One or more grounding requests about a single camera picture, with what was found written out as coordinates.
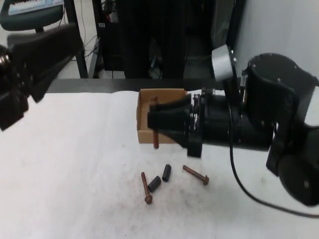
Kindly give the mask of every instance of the bolt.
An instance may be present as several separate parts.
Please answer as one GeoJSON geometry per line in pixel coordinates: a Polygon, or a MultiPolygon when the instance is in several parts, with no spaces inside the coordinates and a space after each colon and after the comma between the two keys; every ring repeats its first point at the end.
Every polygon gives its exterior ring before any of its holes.
{"type": "Polygon", "coordinates": [[[150,195],[150,192],[149,192],[149,189],[148,189],[148,183],[146,182],[145,173],[142,172],[141,176],[142,176],[142,181],[143,181],[143,186],[144,186],[144,191],[145,191],[145,202],[147,204],[151,204],[153,197],[150,195]]]}
{"type": "Polygon", "coordinates": [[[191,175],[194,175],[196,178],[200,179],[201,181],[203,181],[204,185],[207,185],[209,182],[209,178],[207,177],[207,175],[204,177],[203,175],[195,172],[194,170],[192,170],[191,168],[187,167],[186,165],[183,165],[183,169],[190,173],[191,175]]]}
{"type": "MultiPolygon", "coordinates": [[[[150,105],[155,106],[159,103],[159,100],[157,98],[157,96],[151,98],[151,103],[150,105]]],[[[159,133],[155,130],[153,130],[153,145],[155,149],[159,148],[159,133]]]]}

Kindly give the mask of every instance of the black cable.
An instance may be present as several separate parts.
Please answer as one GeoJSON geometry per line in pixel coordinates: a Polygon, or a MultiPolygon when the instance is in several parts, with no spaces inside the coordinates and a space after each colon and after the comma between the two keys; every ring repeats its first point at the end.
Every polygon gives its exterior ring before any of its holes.
{"type": "Polygon", "coordinates": [[[61,20],[60,20],[60,22],[59,22],[58,27],[61,25],[61,22],[62,22],[62,20],[63,20],[64,15],[65,15],[65,6],[64,6],[64,8],[63,8],[63,16],[62,16],[62,18],[61,18],[61,20]]]}
{"type": "Polygon", "coordinates": [[[89,42],[84,45],[84,47],[86,47],[96,36],[97,36],[97,35],[93,36],[93,37],[91,38],[91,40],[89,40],[89,42]]]}
{"type": "Polygon", "coordinates": [[[85,24],[84,24],[84,19],[83,19],[83,5],[82,5],[82,0],[81,0],[81,16],[82,16],[82,22],[83,22],[83,27],[84,27],[84,45],[86,43],[86,29],[85,29],[85,24]]]}
{"type": "Polygon", "coordinates": [[[284,207],[281,207],[281,206],[278,206],[278,205],[275,205],[275,204],[272,204],[272,203],[268,203],[268,202],[265,202],[261,199],[258,199],[256,198],[255,196],[253,196],[250,192],[247,191],[247,189],[244,187],[244,185],[241,183],[241,181],[239,180],[239,177],[237,175],[237,171],[236,171],[236,168],[235,168],[235,163],[234,163],[234,154],[233,154],[233,113],[232,113],[232,110],[231,110],[231,107],[230,107],[230,104],[228,103],[228,110],[229,110],[229,117],[230,117],[230,124],[229,124],[229,153],[230,153],[230,163],[231,163],[231,168],[233,170],[233,173],[234,173],[234,176],[235,176],[235,179],[239,185],[239,187],[244,191],[244,193],[250,197],[252,200],[254,200],[255,202],[259,203],[259,204],[262,204],[266,207],[269,207],[269,208],[273,208],[273,209],[276,209],[278,211],[281,211],[281,212],[285,212],[285,213],[289,213],[289,214],[292,214],[292,215],[296,215],[296,216],[300,216],[300,217],[305,217],[305,218],[317,218],[319,219],[319,215],[316,215],[316,214],[308,214],[308,213],[302,213],[302,212],[297,212],[297,211],[294,211],[294,210],[291,210],[291,209],[287,209],[287,208],[284,208],[284,207]]]}

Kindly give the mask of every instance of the white wall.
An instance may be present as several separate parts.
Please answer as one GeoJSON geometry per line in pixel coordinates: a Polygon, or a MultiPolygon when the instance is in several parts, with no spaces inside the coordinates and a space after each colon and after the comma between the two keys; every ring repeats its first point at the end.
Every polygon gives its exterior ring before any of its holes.
{"type": "Polygon", "coordinates": [[[240,70],[273,52],[319,77],[319,1],[247,0],[235,52],[240,70]]]}

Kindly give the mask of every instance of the silver cylindrical joint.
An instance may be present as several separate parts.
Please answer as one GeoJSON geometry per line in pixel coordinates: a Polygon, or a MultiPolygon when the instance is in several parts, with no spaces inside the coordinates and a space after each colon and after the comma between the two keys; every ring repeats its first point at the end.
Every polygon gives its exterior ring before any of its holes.
{"type": "Polygon", "coordinates": [[[211,62],[216,81],[220,82],[233,77],[233,67],[228,46],[223,45],[211,53],[211,62]]]}

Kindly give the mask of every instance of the bolt head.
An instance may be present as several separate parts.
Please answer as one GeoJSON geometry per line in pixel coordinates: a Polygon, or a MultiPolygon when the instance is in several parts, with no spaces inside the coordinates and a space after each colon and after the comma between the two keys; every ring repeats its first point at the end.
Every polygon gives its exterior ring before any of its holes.
{"type": "Polygon", "coordinates": [[[145,197],[145,202],[147,204],[151,204],[152,203],[152,200],[153,200],[153,197],[151,195],[148,195],[145,197]]]}
{"type": "Polygon", "coordinates": [[[209,182],[209,177],[207,177],[207,175],[205,176],[205,179],[204,179],[204,185],[207,185],[209,182]]]}

